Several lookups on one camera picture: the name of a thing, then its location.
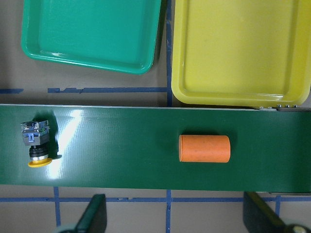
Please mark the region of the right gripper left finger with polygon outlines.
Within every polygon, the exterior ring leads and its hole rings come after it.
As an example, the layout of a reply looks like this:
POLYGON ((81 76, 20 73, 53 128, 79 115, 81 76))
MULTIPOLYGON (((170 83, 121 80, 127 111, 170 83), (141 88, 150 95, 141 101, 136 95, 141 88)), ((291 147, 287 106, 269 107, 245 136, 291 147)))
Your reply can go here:
POLYGON ((92 197, 86 210, 74 228, 75 233, 104 233, 107 228, 105 194, 92 197))

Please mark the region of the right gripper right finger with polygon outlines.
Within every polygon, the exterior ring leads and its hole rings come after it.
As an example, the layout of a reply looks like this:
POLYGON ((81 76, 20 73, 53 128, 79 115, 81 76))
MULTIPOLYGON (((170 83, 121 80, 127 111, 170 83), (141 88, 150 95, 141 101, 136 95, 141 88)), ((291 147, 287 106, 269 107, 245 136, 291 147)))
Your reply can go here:
POLYGON ((249 233, 290 233, 279 216, 256 192, 243 194, 243 223, 249 233))

